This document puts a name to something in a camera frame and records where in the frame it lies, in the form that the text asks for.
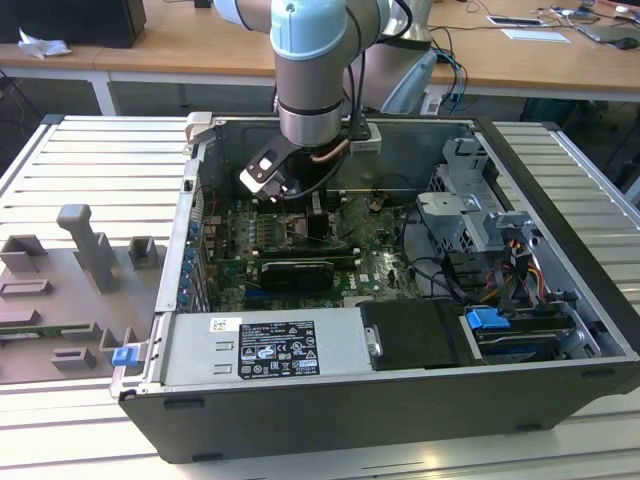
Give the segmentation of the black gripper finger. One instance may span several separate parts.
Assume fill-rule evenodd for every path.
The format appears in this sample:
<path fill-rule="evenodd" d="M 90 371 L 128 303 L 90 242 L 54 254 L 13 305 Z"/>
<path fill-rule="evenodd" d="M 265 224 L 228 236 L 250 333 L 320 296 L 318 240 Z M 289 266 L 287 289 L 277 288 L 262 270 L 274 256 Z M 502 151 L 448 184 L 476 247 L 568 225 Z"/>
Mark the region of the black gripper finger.
<path fill-rule="evenodd" d="M 329 215 L 320 195 L 312 195 L 306 209 L 307 234 L 315 240 L 324 240 L 329 229 Z"/>

